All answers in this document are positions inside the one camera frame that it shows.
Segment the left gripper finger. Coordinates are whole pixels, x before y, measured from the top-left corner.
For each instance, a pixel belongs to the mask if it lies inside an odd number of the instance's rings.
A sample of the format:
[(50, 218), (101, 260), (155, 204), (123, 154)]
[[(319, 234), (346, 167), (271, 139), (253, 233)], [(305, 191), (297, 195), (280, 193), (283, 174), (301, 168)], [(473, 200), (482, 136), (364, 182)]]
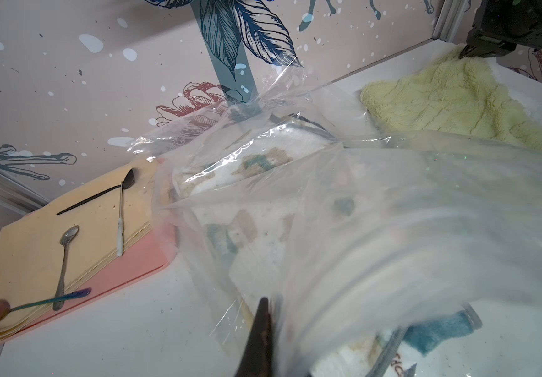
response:
[(252, 329), (235, 377), (271, 377), (273, 361), (270, 301), (259, 301)]

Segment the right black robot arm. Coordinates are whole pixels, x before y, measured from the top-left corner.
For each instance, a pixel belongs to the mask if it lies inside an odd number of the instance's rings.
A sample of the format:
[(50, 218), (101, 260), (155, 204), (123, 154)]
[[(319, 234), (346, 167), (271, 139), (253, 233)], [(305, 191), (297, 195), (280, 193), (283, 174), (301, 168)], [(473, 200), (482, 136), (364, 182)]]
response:
[(542, 0), (483, 1), (459, 57), (504, 57), (518, 46), (542, 49)]

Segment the green fleece blanket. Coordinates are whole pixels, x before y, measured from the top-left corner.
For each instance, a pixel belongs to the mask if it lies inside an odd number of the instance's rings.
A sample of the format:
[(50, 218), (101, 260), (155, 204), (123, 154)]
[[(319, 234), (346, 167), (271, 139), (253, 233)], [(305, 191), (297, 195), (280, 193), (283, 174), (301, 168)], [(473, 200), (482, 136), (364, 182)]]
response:
[(542, 103), (509, 89), (497, 65), (463, 46), (397, 81), (368, 83), (360, 100), (383, 133), (438, 131), (542, 152)]

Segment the clear plastic vacuum bag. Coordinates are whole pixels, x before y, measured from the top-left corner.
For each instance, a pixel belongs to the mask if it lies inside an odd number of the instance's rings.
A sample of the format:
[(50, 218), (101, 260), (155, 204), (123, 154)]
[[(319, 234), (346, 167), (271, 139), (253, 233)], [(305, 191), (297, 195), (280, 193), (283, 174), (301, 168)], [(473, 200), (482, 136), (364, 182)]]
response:
[(248, 199), (296, 199), (278, 276), (262, 297), (271, 304), (279, 375), (307, 372), (363, 336), (448, 317), (475, 298), (542, 304), (542, 154), (454, 134), (356, 135), (295, 67), (252, 102), (218, 110), (209, 129), (180, 119), (130, 148), (159, 165), (154, 222), (177, 229), (218, 341), (241, 344), (246, 318), (192, 209), (236, 195), (220, 188), (181, 199), (173, 176), (290, 120), (315, 123), (336, 142), (237, 185)]

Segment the white patterned blanket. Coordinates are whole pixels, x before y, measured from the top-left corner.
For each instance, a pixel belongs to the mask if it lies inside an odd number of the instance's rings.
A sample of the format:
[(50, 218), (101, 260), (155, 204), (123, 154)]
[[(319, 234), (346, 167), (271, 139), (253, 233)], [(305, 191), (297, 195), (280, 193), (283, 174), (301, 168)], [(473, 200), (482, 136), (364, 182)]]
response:
[[(248, 199), (237, 185), (248, 178), (265, 178), (277, 167), (298, 161), (336, 142), (315, 123), (290, 120), (254, 135), (246, 135), (206, 164), (178, 171), (174, 188), (181, 199), (193, 199), (225, 189), (236, 199), (197, 204), (192, 211), (211, 246), (213, 258), (222, 264), (236, 287), (239, 313), (251, 318), (260, 299), (269, 295), (278, 276), (296, 214), (292, 193), (278, 199), (265, 194)], [(405, 330), (384, 331), (377, 336), (344, 346), (318, 361), (313, 376), (413, 376), (419, 361), (442, 342), (469, 336), (482, 323), (469, 305), (437, 320)]]

